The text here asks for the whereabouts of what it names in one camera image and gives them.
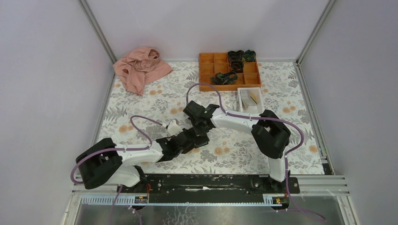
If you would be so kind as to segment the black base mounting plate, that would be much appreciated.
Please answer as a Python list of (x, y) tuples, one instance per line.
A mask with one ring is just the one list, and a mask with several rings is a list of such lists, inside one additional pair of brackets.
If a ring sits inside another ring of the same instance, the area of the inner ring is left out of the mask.
[(149, 174), (133, 187), (123, 187), (122, 193), (144, 196), (182, 195), (216, 196), (235, 198), (241, 195), (270, 195), (284, 197), (286, 189), (291, 194), (299, 194), (300, 187), (296, 177), (278, 182), (267, 175), (203, 175), (203, 174)]

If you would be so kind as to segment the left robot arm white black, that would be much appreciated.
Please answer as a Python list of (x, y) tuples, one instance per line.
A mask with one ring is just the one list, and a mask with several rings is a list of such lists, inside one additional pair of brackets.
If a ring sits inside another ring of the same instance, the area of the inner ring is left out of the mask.
[(150, 146), (139, 144), (118, 148), (111, 138), (104, 138), (76, 158), (71, 179), (86, 189), (121, 184), (139, 193), (144, 190), (146, 182), (140, 163), (170, 161), (208, 143), (208, 136), (197, 136), (193, 128), (156, 139)]

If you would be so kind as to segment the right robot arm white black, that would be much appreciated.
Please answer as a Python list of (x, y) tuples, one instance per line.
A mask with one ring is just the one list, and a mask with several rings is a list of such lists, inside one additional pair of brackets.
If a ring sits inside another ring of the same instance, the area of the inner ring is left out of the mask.
[(190, 101), (183, 112), (188, 116), (197, 136), (206, 135), (213, 128), (228, 128), (251, 134), (260, 152), (268, 158), (270, 189), (281, 193), (287, 188), (283, 157), (285, 148), (290, 143), (291, 132), (271, 110), (251, 115), (227, 111), (220, 105), (209, 104), (204, 107)]

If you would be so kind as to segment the pink crumpled cloth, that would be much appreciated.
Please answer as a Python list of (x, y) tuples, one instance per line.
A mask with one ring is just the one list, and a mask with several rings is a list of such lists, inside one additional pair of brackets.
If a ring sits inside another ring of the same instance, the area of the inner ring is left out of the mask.
[(144, 87), (173, 71), (173, 68), (161, 59), (155, 48), (139, 47), (121, 57), (113, 65), (126, 91), (142, 95)]

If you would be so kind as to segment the white plastic card tray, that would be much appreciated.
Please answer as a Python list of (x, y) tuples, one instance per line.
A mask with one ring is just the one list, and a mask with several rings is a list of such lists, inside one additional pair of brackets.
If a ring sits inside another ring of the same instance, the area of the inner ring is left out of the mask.
[(237, 111), (241, 113), (262, 113), (263, 98), (259, 87), (237, 89)]

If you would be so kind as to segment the floral patterned table mat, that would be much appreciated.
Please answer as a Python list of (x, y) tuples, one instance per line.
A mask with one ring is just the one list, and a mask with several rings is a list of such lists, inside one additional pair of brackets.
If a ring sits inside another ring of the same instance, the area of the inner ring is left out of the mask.
[[(202, 92), (197, 62), (172, 62), (173, 72), (145, 86), (144, 94), (135, 95), (125, 90), (116, 78), (110, 94), (99, 139), (110, 137), (118, 144), (147, 144), (149, 139), (167, 136), (159, 125), (177, 119), (184, 128), (191, 126), (183, 113), (186, 100), (203, 106), (223, 104), (225, 109), (236, 110), (235, 91)], [(304, 133), (291, 128), (290, 148), (298, 146), (288, 155), (292, 174), (324, 174), (318, 143), (311, 126), (292, 62), (259, 62), (262, 82), (261, 95), (264, 109), (272, 110), (280, 119), (297, 125)], [(208, 133), (208, 145), (193, 149), (171, 161), (142, 162), (145, 173), (216, 173), (216, 174), (267, 174), (269, 163), (258, 150), (251, 135), (232, 129), (213, 129)]]

